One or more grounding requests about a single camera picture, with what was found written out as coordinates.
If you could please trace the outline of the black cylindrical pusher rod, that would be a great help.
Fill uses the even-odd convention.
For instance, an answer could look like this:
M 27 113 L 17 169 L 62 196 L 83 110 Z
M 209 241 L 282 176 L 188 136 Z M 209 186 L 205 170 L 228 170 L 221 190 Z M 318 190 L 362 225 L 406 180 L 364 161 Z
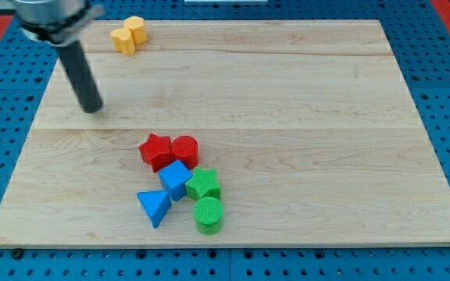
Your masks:
M 98 112 L 103 106 L 103 100 L 81 43 L 75 41 L 55 49 L 83 112 Z

